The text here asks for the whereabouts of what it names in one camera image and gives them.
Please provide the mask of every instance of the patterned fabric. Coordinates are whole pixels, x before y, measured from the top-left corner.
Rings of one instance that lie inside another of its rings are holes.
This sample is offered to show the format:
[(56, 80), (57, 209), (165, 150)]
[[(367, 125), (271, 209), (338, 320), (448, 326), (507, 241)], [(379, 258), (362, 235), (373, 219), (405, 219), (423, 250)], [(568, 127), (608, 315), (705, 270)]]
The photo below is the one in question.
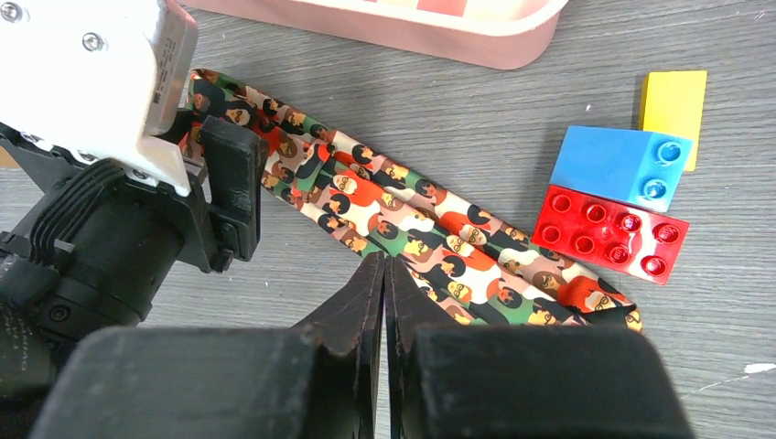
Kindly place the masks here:
[(577, 262), (298, 109), (211, 70), (194, 70), (195, 123), (181, 146), (200, 158), (207, 116), (270, 146), (262, 184), (361, 257), (404, 260), (461, 324), (615, 324), (641, 331), (636, 305)]

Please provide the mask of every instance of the cartoon face print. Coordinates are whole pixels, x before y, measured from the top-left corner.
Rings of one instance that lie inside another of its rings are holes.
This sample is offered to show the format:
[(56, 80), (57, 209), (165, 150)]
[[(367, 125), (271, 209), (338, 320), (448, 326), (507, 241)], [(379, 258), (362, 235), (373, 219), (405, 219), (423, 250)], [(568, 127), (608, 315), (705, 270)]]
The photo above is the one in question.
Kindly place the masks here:
[(340, 223), (340, 220), (337, 217), (329, 217), (329, 219), (327, 219), (326, 225), (330, 229), (336, 229), (342, 224)]
[(265, 99), (262, 102), (262, 110), (267, 116), (273, 117), (277, 115), (277, 110), (280, 108), (280, 103), (272, 98)]
[(291, 110), (286, 115), (286, 120), (291, 123), (292, 126), (300, 127), (305, 122), (307, 116), (296, 110)]
[(524, 233), (520, 232), (519, 230), (515, 229), (514, 227), (507, 227), (504, 229), (504, 233), (507, 234), (510, 238), (512, 238), (513, 241), (523, 241), (527, 236), (525, 236)]
[(334, 183), (334, 186), (337, 187), (337, 189), (345, 192), (348, 195), (354, 194), (359, 186), (358, 183), (356, 183), (356, 180), (343, 175), (334, 176), (332, 182)]
[(396, 205), (398, 204), (398, 202), (396, 201), (396, 197), (389, 194), (388, 192), (384, 192), (382, 195), (380, 195), (380, 204), (384, 208), (393, 210), (393, 209), (396, 209)]
[(456, 265), (452, 262), (442, 261), (441, 268), (442, 268), (442, 272), (450, 276), (453, 273), (453, 271), (456, 269)]
[(410, 171), (406, 167), (393, 164), (385, 168), (385, 174), (388, 174), (390, 178), (394, 180), (404, 180), (409, 175)]
[(499, 301), (501, 301), (508, 308), (518, 308), (523, 302), (523, 299), (516, 291), (512, 290), (511, 288), (504, 287), (499, 291)]
[(485, 245), (488, 242), (488, 238), (485, 237), (482, 230), (470, 224), (464, 225), (461, 229), (461, 238), (472, 245)]
[(372, 177), (369, 175), (369, 170), (363, 166), (358, 165), (350, 165), (350, 169), (356, 172), (356, 175), (363, 178), (364, 180), (372, 180)]
[(452, 249), (453, 252), (456, 252), (461, 256), (470, 256), (474, 252), (474, 247), (468, 242), (463, 241), (459, 236), (449, 235), (445, 238), (445, 241), (447, 241), (447, 246)]
[(324, 210), (334, 215), (341, 215), (350, 210), (350, 199), (344, 194), (335, 194), (326, 203)]
[(514, 259), (508, 259), (502, 262), (501, 265), (510, 273), (517, 273), (520, 271), (520, 264)]
[(367, 145), (355, 145), (352, 151), (353, 160), (361, 165), (367, 165), (374, 159), (374, 151)]
[(226, 117), (240, 126), (246, 126), (251, 121), (251, 114), (242, 108), (234, 108), (226, 111)]
[(422, 184), (417, 186), (417, 193), (426, 198), (432, 198), (437, 194), (437, 191), (437, 185), (427, 180), (424, 180)]
[(389, 239), (398, 235), (396, 227), (388, 221), (380, 221), (380, 224), (377, 225), (377, 232)]
[(296, 204), (296, 195), (294, 195), (288, 187), (283, 189), (280, 193), (280, 197), (288, 204)]
[(590, 292), (590, 295), (585, 298), (585, 305), (587, 305), (588, 309), (595, 309), (596, 311), (603, 311), (604, 309), (616, 307), (614, 301), (611, 300), (611, 297), (600, 291)]
[(456, 281), (450, 281), (447, 284), (447, 290), (463, 303), (467, 303), (471, 299), (471, 288), (464, 284), (460, 284)]
[(558, 275), (549, 272), (539, 272), (533, 275), (533, 284), (544, 291), (557, 292), (562, 285)]
[(638, 309), (630, 311), (628, 315), (625, 316), (625, 324), (634, 331), (641, 332), (643, 330), (643, 326), (641, 325), (641, 313), (639, 313)]
[(557, 323), (557, 319), (543, 309), (533, 311), (533, 313), (528, 316), (529, 325), (554, 325), (555, 323)]
[(361, 235), (357, 235), (357, 234), (353, 234), (352, 236), (347, 238), (344, 242), (349, 249), (357, 253), (363, 252), (364, 249), (366, 249), (366, 246), (368, 244), (368, 242)]
[(464, 317), (464, 316), (462, 316), (459, 313), (453, 313), (453, 318), (455, 318), (456, 321), (459, 322), (461, 325), (470, 325), (471, 324), (471, 319), (470, 318)]
[(201, 93), (196, 93), (192, 98), (194, 108), (199, 112), (207, 112), (210, 108), (210, 98)]
[(420, 257), (428, 252), (431, 252), (431, 249), (429, 249), (428, 246), (420, 240), (410, 239), (410, 241), (404, 246), (404, 252)]
[(284, 139), (277, 147), (277, 152), (285, 158), (296, 157), (296, 144), (291, 139)]
[(280, 179), (271, 174), (266, 174), (264, 177), (262, 177), (262, 186), (266, 187), (267, 189), (272, 189), (278, 183), (280, 183)]

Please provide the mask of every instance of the wood grain surface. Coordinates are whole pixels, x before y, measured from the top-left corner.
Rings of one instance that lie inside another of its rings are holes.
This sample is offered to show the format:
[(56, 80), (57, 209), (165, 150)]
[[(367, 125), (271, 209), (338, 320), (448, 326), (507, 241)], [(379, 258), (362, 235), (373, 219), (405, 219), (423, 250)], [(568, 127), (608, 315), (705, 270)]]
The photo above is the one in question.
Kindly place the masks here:
[[(776, 369), (741, 379), (776, 362), (776, 2), (573, 0), (552, 46), (516, 71), (192, 14), (195, 67), (292, 103), (524, 230), (569, 124), (635, 128), (649, 71), (708, 70), (698, 168), (669, 212), (692, 225), (670, 283), (603, 274), (641, 306), (699, 437), (776, 437)], [(40, 193), (18, 170), (0, 170), (0, 188), (10, 230)], [(145, 324), (290, 326), (346, 282), (357, 256), (281, 201), (262, 209), (253, 262), (223, 275), (178, 264)]]

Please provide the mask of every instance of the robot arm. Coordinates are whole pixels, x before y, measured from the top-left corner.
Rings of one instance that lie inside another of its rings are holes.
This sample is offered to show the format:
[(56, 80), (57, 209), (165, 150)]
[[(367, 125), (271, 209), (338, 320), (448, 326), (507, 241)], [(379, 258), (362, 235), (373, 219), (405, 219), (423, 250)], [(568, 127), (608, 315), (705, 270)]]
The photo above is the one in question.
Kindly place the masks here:
[(84, 165), (111, 158), (141, 184), (190, 193), (178, 146), (155, 137), (175, 121), (197, 44), (180, 5), (13, 0), (0, 18), (11, 61), (0, 69), (0, 122), (43, 150), (56, 145)]
[(0, 407), (45, 392), (90, 333), (143, 321), (175, 261), (252, 259), (266, 143), (209, 118), (204, 164), (178, 147), (196, 38), (172, 0), (0, 0), (0, 147), (44, 192), (0, 230)]

